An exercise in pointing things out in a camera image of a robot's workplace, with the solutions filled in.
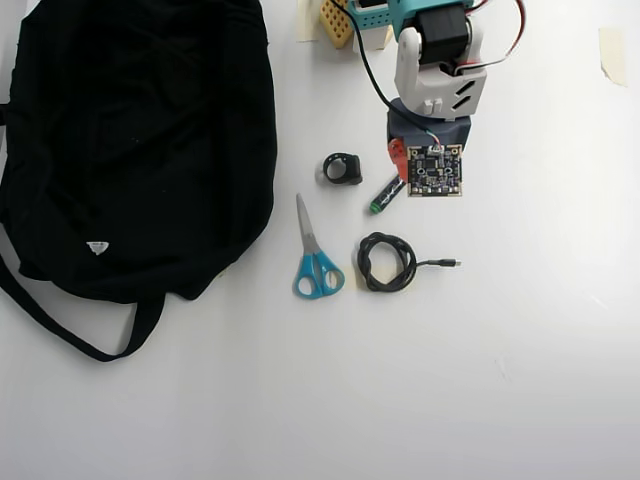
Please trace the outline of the grey-blue gripper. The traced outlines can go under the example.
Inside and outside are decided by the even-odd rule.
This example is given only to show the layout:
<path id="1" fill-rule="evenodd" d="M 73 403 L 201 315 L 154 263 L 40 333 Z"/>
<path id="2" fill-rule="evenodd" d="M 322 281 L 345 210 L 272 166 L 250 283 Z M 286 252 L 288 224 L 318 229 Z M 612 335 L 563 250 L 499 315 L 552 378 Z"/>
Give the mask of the grey-blue gripper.
<path id="1" fill-rule="evenodd" d="M 394 98 L 391 105 L 401 112 L 401 115 L 393 110 L 387 112 L 387 140 L 391 140 L 388 153 L 400 178 L 408 177 L 406 147 L 435 144 L 427 131 L 433 133 L 442 145 L 466 146 L 472 127 L 470 116 L 446 121 L 417 115 L 409 111 L 399 98 Z"/>

